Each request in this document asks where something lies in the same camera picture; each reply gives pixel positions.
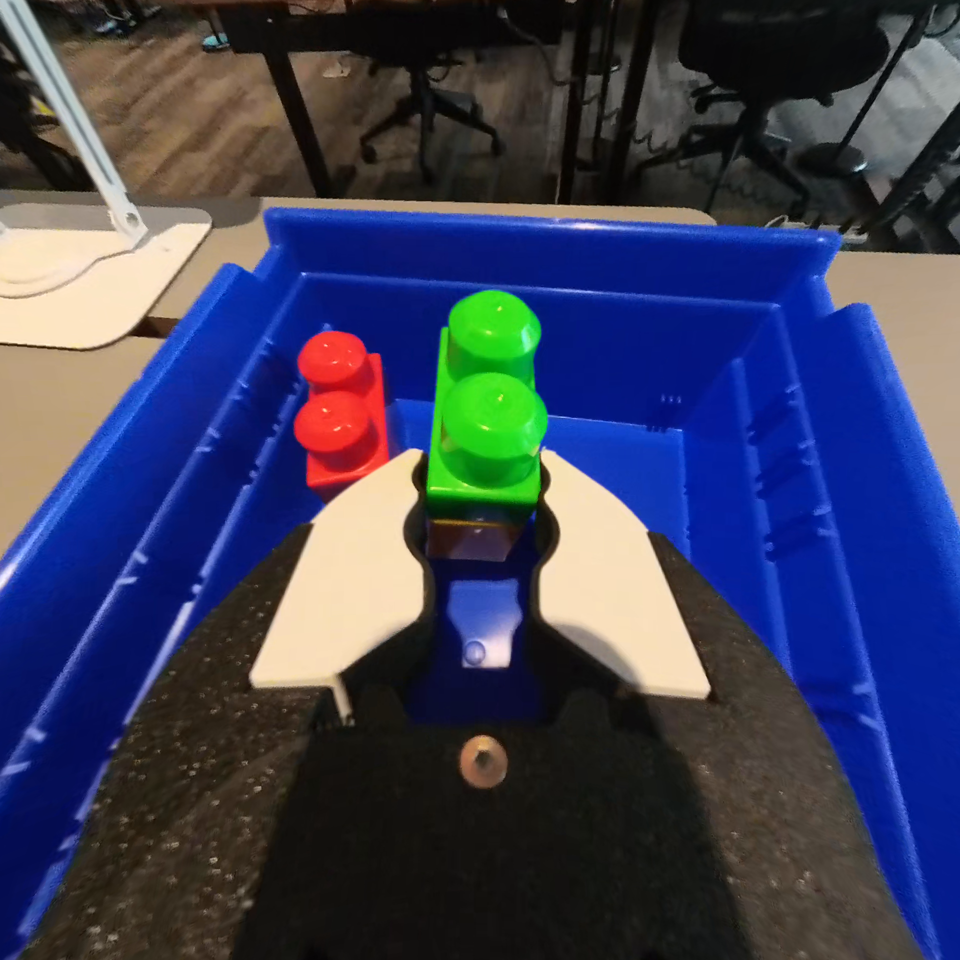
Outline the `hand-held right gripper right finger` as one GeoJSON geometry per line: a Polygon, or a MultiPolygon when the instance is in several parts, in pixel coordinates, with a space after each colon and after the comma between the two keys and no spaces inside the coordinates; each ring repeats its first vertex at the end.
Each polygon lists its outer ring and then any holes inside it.
{"type": "Polygon", "coordinates": [[[641,519],[556,451],[541,453],[554,544],[536,578],[541,620],[640,693],[705,700],[700,656],[641,519]]]}

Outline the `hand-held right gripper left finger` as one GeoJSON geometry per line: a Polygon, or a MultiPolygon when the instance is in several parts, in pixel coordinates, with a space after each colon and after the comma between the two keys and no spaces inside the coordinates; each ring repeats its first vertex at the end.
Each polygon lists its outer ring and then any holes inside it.
{"type": "Polygon", "coordinates": [[[436,590],[419,533],[426,453],[406,450],[338,494],[310,524],[248,679],[320,690],[338,724],[370,685],[423,666],[436,590]]]}

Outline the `black desk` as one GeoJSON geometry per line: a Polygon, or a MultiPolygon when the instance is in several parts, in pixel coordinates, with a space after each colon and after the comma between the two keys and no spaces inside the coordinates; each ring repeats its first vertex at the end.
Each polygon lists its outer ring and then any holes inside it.
{"type": "MultiPolygon", "coordinates": [[[[216,12],[231,49],[258,55],[266,64],[294,140],[318,198],[333,197],[338,187],[296,80],[292,54],[352,53],[452,54],[506,45],[540,49],[562,38],[568,2],[198,2],[216,12]]],[[[594,20],[606,2],[572,2],[574,43],[566,81],[555,203],[571,201],[579,166],[581,121],[587,106],[586,84],[594,20]]],[[[654,50],[658,21],[666,2],[642,2],[627,60],[626,85],[609,155],[611,174],[602,172],[601,200],[615,204],[637,127],[637,114],[654,50]]],[[[564,81],[558,79],[561,86],[564,81]]]]}

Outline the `white desk lamp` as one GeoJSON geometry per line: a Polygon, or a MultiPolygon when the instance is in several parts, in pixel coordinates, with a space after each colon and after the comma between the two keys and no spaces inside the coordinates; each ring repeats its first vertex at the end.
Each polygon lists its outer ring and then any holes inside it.
{"type": "Polygon", "coordinates": [[[197,208],[137,206],[26,2],[2,23],[77,148],[99,202],[3,202],[2,345],[85,351],[129,334],[211,230],[197,208]]]}

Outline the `blue plastic bin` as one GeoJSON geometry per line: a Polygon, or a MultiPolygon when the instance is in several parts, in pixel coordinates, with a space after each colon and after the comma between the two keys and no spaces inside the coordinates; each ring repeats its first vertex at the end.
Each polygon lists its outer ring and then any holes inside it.
{"type": "Polygon", "coordinates": [[[958,519],[797,230],[275,210],[2,560],[2,958],[958,958],[958,519]],[[426,557],[450,309],[541,325],[541,489],[426,557]],[[306,342],[422,450],[429,651],[354,722],[250,671],[330,504],[306,342]],[[546,626],[554,450],[647,527],[704,700],[546,626]]]}

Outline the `green mega block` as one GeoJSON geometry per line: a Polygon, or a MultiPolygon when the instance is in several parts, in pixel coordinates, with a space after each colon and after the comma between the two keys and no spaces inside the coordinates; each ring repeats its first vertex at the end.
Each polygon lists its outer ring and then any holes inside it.
{"type": "Polygon", "coordinates": [[[425,479],[435,522],[522,525],[542,488],[548,414],[536,391],[542,326],[497,290],[458,300],[440,331],[425,479]]]}

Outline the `black round-base stand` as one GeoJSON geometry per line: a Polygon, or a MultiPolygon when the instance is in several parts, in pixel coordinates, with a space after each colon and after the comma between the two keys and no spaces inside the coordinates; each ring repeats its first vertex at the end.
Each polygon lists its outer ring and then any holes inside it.
{"type": "Polygon", "coordinates": [[[819,143],[799,156],[799,166],[803,171],[815,177],[845,181],[863,173],[868,168],[867,157],[853,145],[853,140],[906,52],[919,43],[930,26],[936,5],[936,2],[929,2],[921,12],[912,15],[909,27],[894,52],[888,56],[843,138],[836,143],[819,143]]]}

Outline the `red mega block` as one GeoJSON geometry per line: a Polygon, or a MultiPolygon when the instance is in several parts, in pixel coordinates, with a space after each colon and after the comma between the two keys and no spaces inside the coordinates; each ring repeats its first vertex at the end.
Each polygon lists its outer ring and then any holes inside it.
{"type": "Polygon", "coordinates": [[[390,460],[381,357],[349,332],[323,331],[297,357],[307,384],[294,419],[306,453],[306,485],[328,504],[390,460]]]}

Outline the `black office chair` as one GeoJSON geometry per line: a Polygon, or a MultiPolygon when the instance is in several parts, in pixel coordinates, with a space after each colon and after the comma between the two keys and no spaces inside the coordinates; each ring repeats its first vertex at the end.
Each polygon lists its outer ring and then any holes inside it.
{"type": "Polygon", "coordinates": [[[434,68],[442,68],[443,74],[448,75],[452,67],[464,65],[462,59],[450,53],[381,53],[373,54],[368,59],[370,77],[383,69],[400,69],[407,76],[409,90],[395,101],[392,111],[386,117],[361,133],[358,144],[362,162],[367,165],[377,163],[375,141],[417,117],[417,167],[422,182],[427,186],[433,185],[436,174],[429,165],[426,153],[435,133],[438,116],[489,137],[490,153],[496,158],[503,156],[506,151],[505,143],[498,130],[485,121],[480,102],[471,94],[440,88],[440,80],[432,75],[434,68]]]}
{"type": "Polygon", "coordinates": [[[693,110],[715,104],[741,106],[726,124],[695,124],[666,150],[652,150],[632,177],[649,169],[716,155],[720,158],[703,211],[716,196],[735,161],[755,168],[786,187],[794,199],[788,213],[800,219],[810,205],[810,188],[787,163],[789,140],[769,132],[770,114],[788,102],[815,101],[828,107],[834,96],[866,83],[886,64],[890,43],[881,15],[842,10],[821,3],[810,10],[751,12],[745,2],[692,2],[678,38],[678,63],[707,78],[691,92],[693,110]]]}

